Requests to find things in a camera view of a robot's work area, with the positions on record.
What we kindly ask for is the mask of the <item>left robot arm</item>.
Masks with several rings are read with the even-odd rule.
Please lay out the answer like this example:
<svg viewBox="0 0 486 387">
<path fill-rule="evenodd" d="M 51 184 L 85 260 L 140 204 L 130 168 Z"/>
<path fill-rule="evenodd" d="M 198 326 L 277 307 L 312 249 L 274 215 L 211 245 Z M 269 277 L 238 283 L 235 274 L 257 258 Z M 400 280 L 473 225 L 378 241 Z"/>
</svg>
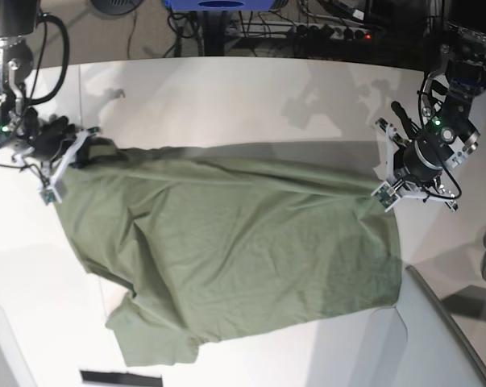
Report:
<svg viewBox="0 0 486 387">
<path fill-rule="evenodd" d="M 425 72 L 417 92 L 419 121 L 399 102 L 391 104 L 407 136 L 386 131 L 398 146 L 388 158 L 388 183 L 393 189 L 450 199 L 441 176 L 478 148 L 480 133 L 469 115 L 474 99 L 486 91 L 486 34 L 454 25 L 438 48 L 439 59 Z"/>
</svg>

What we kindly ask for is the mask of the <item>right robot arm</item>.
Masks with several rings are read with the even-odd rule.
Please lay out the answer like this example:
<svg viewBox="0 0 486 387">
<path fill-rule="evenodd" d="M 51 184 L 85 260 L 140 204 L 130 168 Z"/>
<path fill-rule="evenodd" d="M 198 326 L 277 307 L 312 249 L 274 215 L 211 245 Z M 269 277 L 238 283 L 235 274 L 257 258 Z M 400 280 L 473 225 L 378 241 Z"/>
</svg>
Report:
<svg viewBox="0 0 486 387">
<path fill-rule="evenodd" d="M 27 87 L 30 75 L 39 75 L 42 59 L 35 57 L 26 38 L 37 27 L 54 25 L 63 42 L 60 76 L 43 97 Z M 25 151 L 30 158 L 53 164 L 78 140 L 78 129 L 65 116 L 49 123 L 39 120 L 35 106 L 51 101 L 67 75 L 70 39 L 64 22 L 40 9 L 38 1 L 0 1 L 0 149 Z"/>
</svg>

